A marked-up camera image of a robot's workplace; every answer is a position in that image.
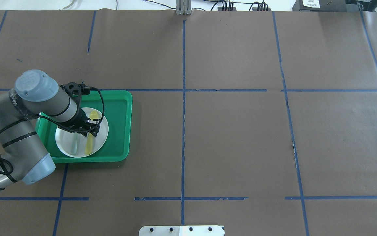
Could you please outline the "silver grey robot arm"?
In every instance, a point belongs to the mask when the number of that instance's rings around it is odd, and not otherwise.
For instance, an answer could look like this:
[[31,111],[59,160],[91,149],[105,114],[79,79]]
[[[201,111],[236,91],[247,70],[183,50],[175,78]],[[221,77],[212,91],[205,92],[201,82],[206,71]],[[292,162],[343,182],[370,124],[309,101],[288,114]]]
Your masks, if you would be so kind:
[[36,183],[56,169],[32,120],[46,119],[83,136],[98,134],[103,117],[90,119],[80,106],[81,97],[91,91],[98,89],[74,82],[58,85],[47,73],[31,69],[0,95],[0,192],[19,181]]

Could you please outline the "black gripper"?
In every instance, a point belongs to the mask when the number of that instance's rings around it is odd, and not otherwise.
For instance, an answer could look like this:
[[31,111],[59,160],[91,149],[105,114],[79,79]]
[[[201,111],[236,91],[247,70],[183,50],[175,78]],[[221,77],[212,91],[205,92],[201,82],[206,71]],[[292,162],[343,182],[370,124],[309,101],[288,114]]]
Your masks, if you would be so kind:
[[98,136],[100,130],[100,119],[89,119],[82,108],[77,109],[77,113],[72,119],[65,122],[57,122],[57,127],[69,133],[79,133],[83,136]]

